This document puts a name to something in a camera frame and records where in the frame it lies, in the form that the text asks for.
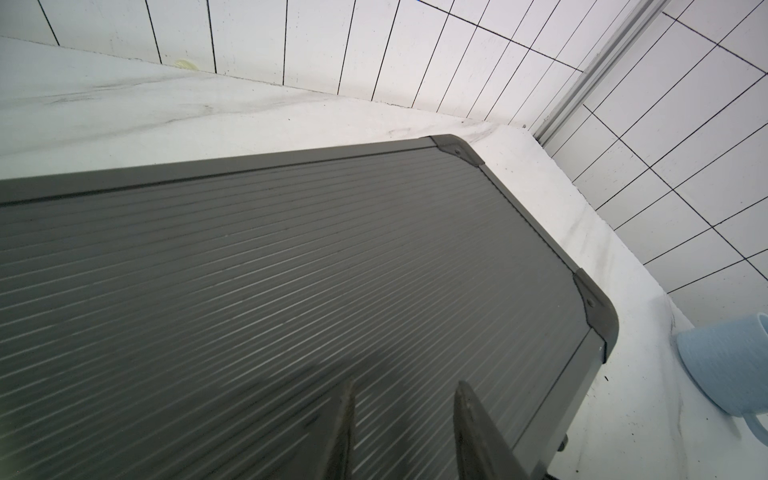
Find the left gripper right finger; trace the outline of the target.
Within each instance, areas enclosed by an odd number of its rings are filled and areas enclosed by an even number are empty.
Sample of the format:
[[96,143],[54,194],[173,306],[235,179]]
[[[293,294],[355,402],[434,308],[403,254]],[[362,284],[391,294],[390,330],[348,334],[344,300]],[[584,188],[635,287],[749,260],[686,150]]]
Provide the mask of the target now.
[[529,479],[466,381],[454,393],[453,428],[459,479]]

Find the black poker set case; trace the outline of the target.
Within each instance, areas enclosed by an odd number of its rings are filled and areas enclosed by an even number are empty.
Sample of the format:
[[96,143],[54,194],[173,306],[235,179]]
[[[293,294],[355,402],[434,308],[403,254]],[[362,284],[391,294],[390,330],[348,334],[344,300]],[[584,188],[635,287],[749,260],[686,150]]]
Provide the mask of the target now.
[[5,479],[278,479],[347,380],[350,479],[459,479],[460,381],[544,479],[618,333],[455,135],[1,184]]

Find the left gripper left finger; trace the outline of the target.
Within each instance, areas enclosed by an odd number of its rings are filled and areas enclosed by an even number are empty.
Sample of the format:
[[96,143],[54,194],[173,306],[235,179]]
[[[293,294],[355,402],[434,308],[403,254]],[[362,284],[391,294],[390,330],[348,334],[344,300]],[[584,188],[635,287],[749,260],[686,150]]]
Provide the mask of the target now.
[[327,396],[316,418],[304,428],[278,479],[350,479],[352,476],[355,385],[347,380]]

